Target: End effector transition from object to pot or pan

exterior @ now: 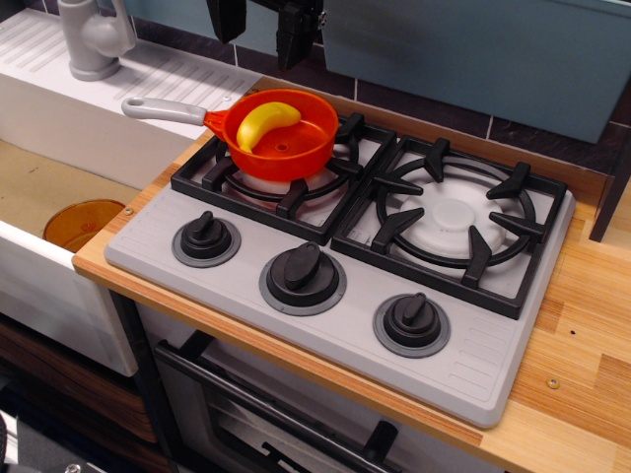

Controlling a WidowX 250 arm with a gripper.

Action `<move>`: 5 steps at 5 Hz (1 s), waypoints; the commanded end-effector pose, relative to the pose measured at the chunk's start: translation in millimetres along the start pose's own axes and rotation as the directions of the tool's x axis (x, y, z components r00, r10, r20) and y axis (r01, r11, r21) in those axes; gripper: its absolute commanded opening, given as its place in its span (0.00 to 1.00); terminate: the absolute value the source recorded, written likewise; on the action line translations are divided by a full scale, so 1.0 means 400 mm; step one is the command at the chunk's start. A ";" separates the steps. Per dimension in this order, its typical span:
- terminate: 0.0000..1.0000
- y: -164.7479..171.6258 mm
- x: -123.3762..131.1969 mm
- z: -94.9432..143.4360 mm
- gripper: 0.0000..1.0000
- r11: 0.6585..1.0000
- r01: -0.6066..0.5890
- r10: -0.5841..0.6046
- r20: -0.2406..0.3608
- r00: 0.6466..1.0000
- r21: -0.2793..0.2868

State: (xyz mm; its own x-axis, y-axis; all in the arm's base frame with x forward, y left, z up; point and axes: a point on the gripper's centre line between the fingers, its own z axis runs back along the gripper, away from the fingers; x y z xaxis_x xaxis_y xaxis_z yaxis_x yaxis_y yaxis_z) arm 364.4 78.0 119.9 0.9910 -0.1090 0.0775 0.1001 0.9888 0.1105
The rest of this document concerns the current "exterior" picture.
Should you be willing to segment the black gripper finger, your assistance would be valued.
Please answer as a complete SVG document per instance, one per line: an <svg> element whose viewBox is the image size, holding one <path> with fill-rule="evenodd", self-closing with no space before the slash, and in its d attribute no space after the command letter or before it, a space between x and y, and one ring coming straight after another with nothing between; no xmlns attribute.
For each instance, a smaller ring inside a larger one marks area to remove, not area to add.
<svg viewBox="0 0 631 473"><path fill-rule="evenodd" d="M214 34L222 43L241 35L246 28L246 0L207 0Z"/></svg>
<svg viewBox="0 0 631 473"><path fill-rule="evenodd" d="M314 1L287 1L278 10L276 52L279 70L290 70L309 57L316 37Z"/></svg>

